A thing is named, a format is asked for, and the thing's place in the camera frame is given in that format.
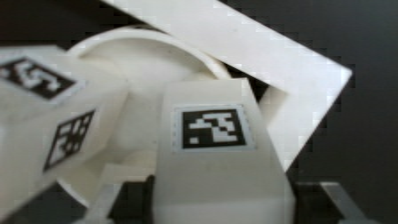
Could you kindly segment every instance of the white object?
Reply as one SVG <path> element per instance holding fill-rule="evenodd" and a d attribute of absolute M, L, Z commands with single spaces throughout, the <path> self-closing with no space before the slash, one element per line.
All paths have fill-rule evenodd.
<path fill-rule="evenodd" d="M 375 220 L 368 219 L 340 183 L 320 182 L 320 186 L 345 217 L 340 224 L 379 224 Z"/>
<path fill-rule="evenodd" d="M 262 112 L 285 170 L 352 71 L 217 0 L 104 0 L 271 84 Z"/>
<path fill-rule="evenodd" d="M 56 47 L 0 49 L 0 220 L 105 148 L 129 87 Z"/>
<path fill-rule="evenodd" d="M 143 164 L 137 157 L 148 157 L 148 154 L 144 152 L 134 153 L 127 160 L 130 165 L 105 165 L 98 187 L 93 189 L 97 190 L 97 198 L 88 208 L 86 222 L 107 221 L 125 182 L 146 182 L 150 175 L 155 174 L 155 169 L 148 167 L 148 164 Z"/>
<path fill-rule="evenodd" d="M 232 105 L 242 105 L 246 116 L 237 113 L 239 109 Z M 196 110 L 187 113 L 176 108 Z M 246 140 L 224 147 L 221 142 L 212 142 L 203 136 L 205 132 L 191 133 L 192 129 L 184 128 L 196 122 L 192 117 L 217 113 L 233 116 L 237 132 L 230 136 Z M 294 223 L 296 198 L 262 120 L 248 80 L 171 84 L 162 109 L 153 197 L 159 224 Z M 214 127 L 224 127 L 217 119 L 208 122 L 216 123 Z M 251 128 L 249 135 L 239 130 L 244 126 Z M 184 150 L 178 149 L 176 129 L 184 129 L 185 137 L 200 134 L 201 141 L 207 141 L 203 148 L 192 150 L 187 143 Z M 256 149 L 246 147 L 251 138 Z"/>
<path fill-rule="evenodd" d="M 72 48 L 70 55 L 120 76 L 130 86 L 107 150 L 61 179 L 70 194 L 89 206 L 105 164 L 121 163 L 134 152 L 155 153 L 159 149 L 166 86 L 187 80 L 228 79 L 230 73 L 219 61 L 176 38 L 159 31 L 134 27 L 120 28 L 91 37 Z M 155 159 L 146 161 L 148 164 L 155 163 Z"/>

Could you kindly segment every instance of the dark background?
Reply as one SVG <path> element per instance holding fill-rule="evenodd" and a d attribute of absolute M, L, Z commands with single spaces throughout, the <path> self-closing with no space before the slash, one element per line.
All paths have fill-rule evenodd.
<path fill-rule="evenodd" d="M 342 182 L 368 216 L 398 223 L 398 1 L 224 1 L 354 69 L 354 78 L 299 159 L 294 181 Z M 70 48 L 137 22 L 97 0 L 0 0 L 0 45 Z M 63 224 L 84 207 L 56 185 L 9 224 Z"/>

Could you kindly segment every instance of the white block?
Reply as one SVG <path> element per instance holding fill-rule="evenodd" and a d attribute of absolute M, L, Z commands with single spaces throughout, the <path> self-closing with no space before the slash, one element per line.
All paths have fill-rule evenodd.
<path fill-rule="evenodd" d="M 0 49 L 0 220 L 105 148 L 125 99 L 61 49 Z"/>
<path fill-rule="evenodd" d="M 262 112 L 285 170 L 352 71 L 217 0 L 104 0 L 271 84 Z"/>
<path fill-rule="evenodd" d="M 200 120 L 216 132 L 191 126 Z M 153 198 L 159 224 L 294 223 L 296 198 L 262 121 L 248 80 L 169 86 Z M 219 133 L 239 140 L 219 141 Z"/>

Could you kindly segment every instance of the white cube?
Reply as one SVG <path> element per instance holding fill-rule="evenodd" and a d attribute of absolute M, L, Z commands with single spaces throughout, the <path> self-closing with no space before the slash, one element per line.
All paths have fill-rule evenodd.
<path fill-rule="evenodd" d="M 0 49 L 0 219 L 105 148 L 127 94 L 56 47 Z"/>

